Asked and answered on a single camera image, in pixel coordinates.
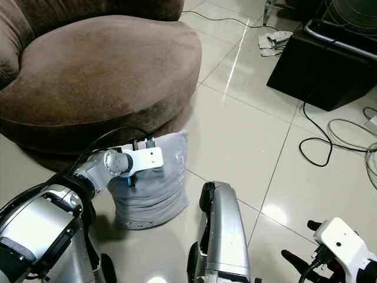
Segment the grey fabric pillow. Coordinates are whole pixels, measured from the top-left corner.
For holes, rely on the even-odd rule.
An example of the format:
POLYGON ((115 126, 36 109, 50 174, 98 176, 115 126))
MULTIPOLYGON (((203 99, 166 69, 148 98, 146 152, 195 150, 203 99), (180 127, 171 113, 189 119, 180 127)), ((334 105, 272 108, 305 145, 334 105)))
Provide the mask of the grey fabric pillow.
POLYGON ((108 184, 115 205, 114 226, 142 230, 162 225, 188 205, 185 190, 188 132, 182 130, 157 137, 164 165, 132 175, 132 183, 116 177, 108 184))

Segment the brown round upholstered chair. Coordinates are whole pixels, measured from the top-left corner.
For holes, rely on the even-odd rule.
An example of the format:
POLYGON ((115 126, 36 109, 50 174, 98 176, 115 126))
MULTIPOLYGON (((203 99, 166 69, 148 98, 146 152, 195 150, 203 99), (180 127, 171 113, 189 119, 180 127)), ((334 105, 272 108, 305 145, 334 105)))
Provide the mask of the brown round upholstered chair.
POLYGON ((0 0, 1 134, 57 172, 180 130, 202 58, 185 1, 0 0))

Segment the grey Milux floor fan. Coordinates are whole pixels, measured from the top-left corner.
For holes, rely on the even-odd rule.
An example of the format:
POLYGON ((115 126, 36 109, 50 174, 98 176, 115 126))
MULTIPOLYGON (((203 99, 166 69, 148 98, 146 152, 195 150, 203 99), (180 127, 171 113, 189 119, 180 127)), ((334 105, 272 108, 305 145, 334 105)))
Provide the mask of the grey Milux floor fan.
POLYGON ((377 0, 319 0, 304 33, 329 45, 377 56, 377 0))

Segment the silver robot leg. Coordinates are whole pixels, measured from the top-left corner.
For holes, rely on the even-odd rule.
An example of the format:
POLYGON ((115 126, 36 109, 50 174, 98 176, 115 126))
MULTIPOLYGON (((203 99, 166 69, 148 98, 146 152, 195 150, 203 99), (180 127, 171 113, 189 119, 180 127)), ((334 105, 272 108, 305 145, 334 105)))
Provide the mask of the silver robot leg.
POLYGON ((247 240, 234 189, 221 181, 205 183, 199 208, 204 229, 189 249, 188 283, 252 283, 247 240))

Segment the white power strip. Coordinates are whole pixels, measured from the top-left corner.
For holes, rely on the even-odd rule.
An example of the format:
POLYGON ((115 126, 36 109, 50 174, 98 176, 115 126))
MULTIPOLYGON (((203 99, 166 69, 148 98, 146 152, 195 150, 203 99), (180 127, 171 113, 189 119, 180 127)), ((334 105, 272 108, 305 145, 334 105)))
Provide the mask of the white power strip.
POLYGON ((377 136, 377 115, 373 116, 365 123, 365 127, 369 132, 377 136))

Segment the black box stool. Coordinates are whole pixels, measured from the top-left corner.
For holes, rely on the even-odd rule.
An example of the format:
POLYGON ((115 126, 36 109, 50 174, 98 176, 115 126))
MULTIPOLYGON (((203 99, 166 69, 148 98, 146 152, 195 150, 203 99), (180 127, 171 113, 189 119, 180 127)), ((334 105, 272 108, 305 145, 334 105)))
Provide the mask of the black box stool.
POLYGON ((377 39, 312 19, 290 36, 267 86, 332 111, 377 86, 377 39))

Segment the crumpled white cloth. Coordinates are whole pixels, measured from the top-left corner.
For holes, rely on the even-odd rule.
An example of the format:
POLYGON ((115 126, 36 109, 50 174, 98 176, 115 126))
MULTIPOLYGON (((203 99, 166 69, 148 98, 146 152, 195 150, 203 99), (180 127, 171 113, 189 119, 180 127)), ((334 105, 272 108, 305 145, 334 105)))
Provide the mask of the crumpled white cloth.
POLYGON ((259 35, 257 43, 262 57, 271 57, 282 53, 291 35, 293 35, 291 31, 275 31, 259 35))

